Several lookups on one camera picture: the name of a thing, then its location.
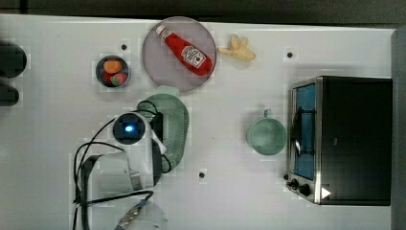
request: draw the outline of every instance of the pink plate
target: pink plate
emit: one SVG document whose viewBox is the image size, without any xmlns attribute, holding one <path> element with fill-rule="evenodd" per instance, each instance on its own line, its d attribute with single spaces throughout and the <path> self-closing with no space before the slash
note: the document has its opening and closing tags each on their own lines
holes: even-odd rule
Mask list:
<svg viewBox="0 0 406 230">
<path fill-rule="evenodd" d="M 155 33 L 160 25 L 166 26 L 210 57 L 213 68 L 208 75 L 197 76 L 176 58 L 167 44 Z M 202 24 L 188 17 L 164 19 L 149 31 L 144 41 L 143 63 L 149 77 L 157 85 L 172 86 L 181 92 L 193 90 L 206 82 L 215 68 L 215 61 L 216 50 L 212 35 Z"/>
</svg>

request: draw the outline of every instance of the red ketchup bottle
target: red ketchup bottle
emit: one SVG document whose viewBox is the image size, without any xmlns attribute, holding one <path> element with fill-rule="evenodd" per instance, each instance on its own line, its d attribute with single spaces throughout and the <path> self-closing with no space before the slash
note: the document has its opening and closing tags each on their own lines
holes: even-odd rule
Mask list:
<svg viewBox="0 0 406 230">
<path fill-rule="evenodd" d="M 180 62 L 196 75 L 205 76 L 212 70 L 212 60 L 188 41 L 162 25 L 156 29 L 156 33 L 167 43 Z"/>
</svg>

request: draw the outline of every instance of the oven door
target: oven door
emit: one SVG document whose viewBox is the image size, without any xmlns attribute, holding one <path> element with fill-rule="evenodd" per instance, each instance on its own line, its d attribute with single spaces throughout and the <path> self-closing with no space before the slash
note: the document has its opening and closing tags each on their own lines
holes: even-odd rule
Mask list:
<svg viewBox="0 0 406 230">
<path fill-rule="evenodd" d="M 314 203 L 320 203 L 320 157 L 318 96 L 322 79 L 301 82 L 292 87 L 289 112 L 289 190 Z"/>
</svg>

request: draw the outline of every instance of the toaster oven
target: toaster oven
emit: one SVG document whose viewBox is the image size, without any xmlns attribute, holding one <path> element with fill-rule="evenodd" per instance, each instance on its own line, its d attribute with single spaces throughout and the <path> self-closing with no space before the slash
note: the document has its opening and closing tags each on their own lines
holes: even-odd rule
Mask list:
<svg viewBox="0 0 406 230">
<path fill-rule="evenodd" d="M 321 205 L 390 205 L 392 80 L 318 77 L 289 101 L 288 189 Z"/>
</svg>

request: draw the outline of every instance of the white table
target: white table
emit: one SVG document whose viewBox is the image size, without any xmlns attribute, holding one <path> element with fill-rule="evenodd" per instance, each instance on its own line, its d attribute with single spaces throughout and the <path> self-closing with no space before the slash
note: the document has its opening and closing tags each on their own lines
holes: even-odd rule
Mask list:
<svg viewBox="0 0 406 230">
<path fill-rule="evenodd" d="M 157 22 L 0 15 L 0 38 L 15 39 L 30 56 L 23 76 L 9 80 L 22 92 L 20 102 L 0 107 L 2 229 L 71 226 L 76 148 L 109 116 L 156 93 L 141 48 Z M 218 46 L 231 33 L 249 37 L 257 59 L 218 55 L 214 76 L 181 96 L 191 116 L 185 155 L 153 197 L 170 229 L 390 229 L 390 207 L 316 206 L 288 192 L 286 149 L 254 153 L 245 131 L 264 108 L 286 126 L 294 82 L 321 75 L 389 78 L 393 30 L 203 24 Z M 122 91 L 107 92 L 92 77 L 105 54 L 130 63 L 133 78 Z"/>
</svg>

